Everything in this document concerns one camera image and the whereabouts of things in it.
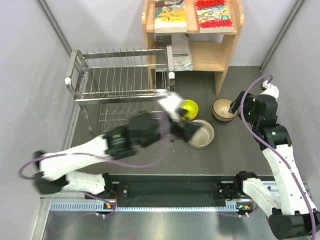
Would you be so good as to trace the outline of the lime green bowl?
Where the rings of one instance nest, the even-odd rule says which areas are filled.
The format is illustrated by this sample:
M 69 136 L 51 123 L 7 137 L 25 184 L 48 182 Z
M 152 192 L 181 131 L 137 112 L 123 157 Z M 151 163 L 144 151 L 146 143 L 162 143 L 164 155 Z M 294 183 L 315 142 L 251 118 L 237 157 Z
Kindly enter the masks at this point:
M 183 103 L 180 105 L 180 107 L 184 110 L 186 110 L 186 113 L 181 116 L 182 119 L 187 119 L 185 117 L 186 114 L 196 113 L 199 112 L 199 106 L 198 104 L 191 100 L 191 99 L 185 99 Z

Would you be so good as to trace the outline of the cream ceramic bowl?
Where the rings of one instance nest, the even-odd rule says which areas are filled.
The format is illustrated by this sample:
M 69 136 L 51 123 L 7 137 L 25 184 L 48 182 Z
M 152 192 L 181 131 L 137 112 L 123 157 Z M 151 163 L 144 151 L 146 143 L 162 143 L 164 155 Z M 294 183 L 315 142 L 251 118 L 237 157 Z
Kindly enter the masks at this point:
M 201 119 L 193 120 L 193 122 L 202 124 L 202 126 L 195 132 L 188 141 L 188 144 L 198 149 L 207 147 L 215 137 L 213 126 L 209 122 Z

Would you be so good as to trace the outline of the steel two-tier dish rack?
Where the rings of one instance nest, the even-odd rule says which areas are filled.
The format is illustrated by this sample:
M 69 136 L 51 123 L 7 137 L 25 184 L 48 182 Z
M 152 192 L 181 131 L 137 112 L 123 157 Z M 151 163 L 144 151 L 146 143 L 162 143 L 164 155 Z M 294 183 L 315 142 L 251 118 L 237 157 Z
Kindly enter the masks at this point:
M 96 136 L 174 91 L 173 49 L 73 50 L 64 82 Z

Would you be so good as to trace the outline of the dark blue bowl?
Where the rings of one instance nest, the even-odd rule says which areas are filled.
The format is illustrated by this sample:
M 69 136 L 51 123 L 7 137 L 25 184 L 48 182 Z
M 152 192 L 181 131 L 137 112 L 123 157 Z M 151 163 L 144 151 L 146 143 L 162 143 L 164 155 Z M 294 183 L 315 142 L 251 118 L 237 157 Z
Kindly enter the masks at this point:
M 212 114 L 212 118 L 219 123 L 227 124 L 234 120 L 234 118 L 224 118 L 219 115 Z

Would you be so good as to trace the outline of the orange bowl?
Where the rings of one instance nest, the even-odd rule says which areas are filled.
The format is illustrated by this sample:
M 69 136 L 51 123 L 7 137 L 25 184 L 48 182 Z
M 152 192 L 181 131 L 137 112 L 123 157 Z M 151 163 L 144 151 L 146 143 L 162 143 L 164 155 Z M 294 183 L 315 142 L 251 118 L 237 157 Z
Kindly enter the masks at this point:
M 197 115 L 198 115 L 198 112 L 195 112 L 195 113 L 187 113 L 187 114 L 185 115 L 185 117 L 186 117 L 188 120 L 193 120 Z

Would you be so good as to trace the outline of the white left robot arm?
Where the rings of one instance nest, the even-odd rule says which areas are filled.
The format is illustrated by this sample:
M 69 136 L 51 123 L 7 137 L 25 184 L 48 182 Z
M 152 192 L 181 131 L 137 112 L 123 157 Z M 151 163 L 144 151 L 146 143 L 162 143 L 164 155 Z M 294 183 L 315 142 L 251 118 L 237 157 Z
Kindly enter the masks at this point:
M 168 115 L 156 119 L 150 112 L 141 112 L 131 117 L 127 124 L 108 130 L 76 147 L 57 153 L 36 151 L 34 156 L 38 161 L 38 171 L 33 176 L 33 185 L 42 195 L 66 190 L 109 198 L 114 187 L 108 182 L 105 173 L 88 174 L 79 172 L 79 169 L 98 163 L 149 168 L 165 158 L 166 152 L 163 151 L 162 156 L 147 164 L 132 164 L 123 160 L 137 155 L 135 146 L 147 148 L 158 141 L 164 141 L 170 135 L 187 143 L 201 127 L 201 123 L 192 120 L 174 121 Z

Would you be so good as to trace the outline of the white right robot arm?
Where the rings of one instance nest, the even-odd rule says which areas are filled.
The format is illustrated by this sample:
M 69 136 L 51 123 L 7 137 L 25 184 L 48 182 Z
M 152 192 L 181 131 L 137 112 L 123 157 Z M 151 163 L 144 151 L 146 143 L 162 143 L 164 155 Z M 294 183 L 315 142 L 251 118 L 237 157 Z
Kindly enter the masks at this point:
M 253 172 L 235 176 L 233 192 L 239 198 L 251 197 L 263 210 L 278 240 L 310 236 L 320 230 L 320 212 L 309 197 L 300 177 L 288 130 L 278 123 L 278 103 L 268 94 L 240 92 L 230 104 L 230 113 L 239 118 L 258 142 L 266 158 L 279 196 L 271 192 Z

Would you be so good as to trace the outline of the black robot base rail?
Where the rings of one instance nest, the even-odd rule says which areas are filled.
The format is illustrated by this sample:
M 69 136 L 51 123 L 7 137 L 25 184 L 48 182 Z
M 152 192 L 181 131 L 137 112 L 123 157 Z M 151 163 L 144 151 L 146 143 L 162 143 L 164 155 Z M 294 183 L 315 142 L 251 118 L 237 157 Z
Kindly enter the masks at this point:
M 117 199 L 118 207 L 224 207 L 227 201 L 252 203 L 237 191 L 234 175 L 107 174 L 107 191 L 98 198 Z

